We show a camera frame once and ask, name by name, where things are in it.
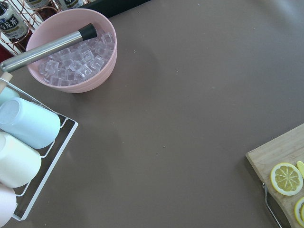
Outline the steel muddler black tip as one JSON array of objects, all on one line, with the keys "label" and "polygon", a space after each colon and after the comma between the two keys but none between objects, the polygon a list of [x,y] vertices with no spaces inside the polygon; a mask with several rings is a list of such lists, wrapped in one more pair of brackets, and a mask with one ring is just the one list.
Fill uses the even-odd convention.
[{"label": "steel muddler black tip", "polygon": [[0,69],[3,72],[13,72],[24,66],[39,61],[49,55],[59,52],[74,44],[80,43],[97,37],[97,31],[93,24],[89,23],[79,30],[72,32],[66,36],[53,40],[44,45],[35,47],[17,56],[11,57],[0,64]]}]

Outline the light blue cup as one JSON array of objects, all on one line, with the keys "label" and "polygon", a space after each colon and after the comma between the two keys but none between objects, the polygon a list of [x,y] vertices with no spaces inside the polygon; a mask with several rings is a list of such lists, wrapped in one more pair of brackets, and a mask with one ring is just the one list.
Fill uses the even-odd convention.
[{"label": "light blue cup", "polygon": [[0,106],[0,128],[34,149],[50,145],[60,131],[54,112],[15,97]]}]

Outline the wooden cutting board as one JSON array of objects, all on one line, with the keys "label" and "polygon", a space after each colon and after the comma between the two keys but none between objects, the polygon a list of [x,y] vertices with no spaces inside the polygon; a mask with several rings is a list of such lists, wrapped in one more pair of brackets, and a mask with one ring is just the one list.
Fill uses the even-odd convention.
[{"label": "wooden cutting board", "polygon": [[304,160],[304,125],[284,132],[246,153],[250,171],[262,192],[262,211],[275,228],[301,228],[295,216],[295,205],[304,197],[301,189],[295,195],[284,195],[274,187],[271,174],[275,166],[292,165]]}]

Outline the tea bottle with label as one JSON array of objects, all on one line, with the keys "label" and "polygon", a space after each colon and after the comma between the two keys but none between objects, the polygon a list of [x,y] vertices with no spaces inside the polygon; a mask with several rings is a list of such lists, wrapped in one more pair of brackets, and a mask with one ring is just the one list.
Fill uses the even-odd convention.
[{"label": "tea bottle with label", "polygon": [[13,42],[25,38],[28,25],[15,8],[6,1],[0,2],[0,31]]}]

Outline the lemon slice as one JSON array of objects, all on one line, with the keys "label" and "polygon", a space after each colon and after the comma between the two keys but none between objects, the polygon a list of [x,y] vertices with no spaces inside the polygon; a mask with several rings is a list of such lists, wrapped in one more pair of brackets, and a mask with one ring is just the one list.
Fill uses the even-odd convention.
[{"label": "lemon slice", "polygon": [[294,206],[294,216],[301,227],[304,227],[304,198],[300,198]]},{"label": "lemon slice", "polygon": [[270,181],[273,188],[285,196],[299,193],[304,182],[298,168],[287,162],[278,163],[272,168]]}]

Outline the cream white cup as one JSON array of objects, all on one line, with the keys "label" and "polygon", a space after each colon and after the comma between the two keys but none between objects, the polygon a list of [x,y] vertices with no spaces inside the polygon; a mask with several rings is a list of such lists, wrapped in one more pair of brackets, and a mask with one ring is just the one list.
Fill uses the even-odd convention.
[{"label": "cream white cup", "polygon": [[12,135],[0,133],[0,182],[18,188],[31,182],[41,166],[40,154]]}]

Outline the pink bowl with ice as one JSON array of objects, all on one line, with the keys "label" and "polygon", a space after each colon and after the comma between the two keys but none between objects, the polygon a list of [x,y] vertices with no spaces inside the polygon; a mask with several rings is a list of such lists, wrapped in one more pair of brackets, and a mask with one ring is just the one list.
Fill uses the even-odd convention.
[{"label": "pink bowl with ice", "polygon": [[116,32],[104,15],[91,9],[69,9],[44,21],[31,36],[27,49],[46,44],[93,24],[97,36],[28,65],[44,85],[68,93],[82,93],[100,86],[112,73],[117,59]]}]

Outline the pale pink cup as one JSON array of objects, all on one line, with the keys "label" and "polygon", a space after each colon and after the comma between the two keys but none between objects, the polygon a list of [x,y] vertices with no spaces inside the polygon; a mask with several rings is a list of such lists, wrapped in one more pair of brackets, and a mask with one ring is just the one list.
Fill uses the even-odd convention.
[{"label": "pale pink cup", "polygon": [[0,184],[0,227],[13,216],[16,208],[16,194],[13,188]]}]

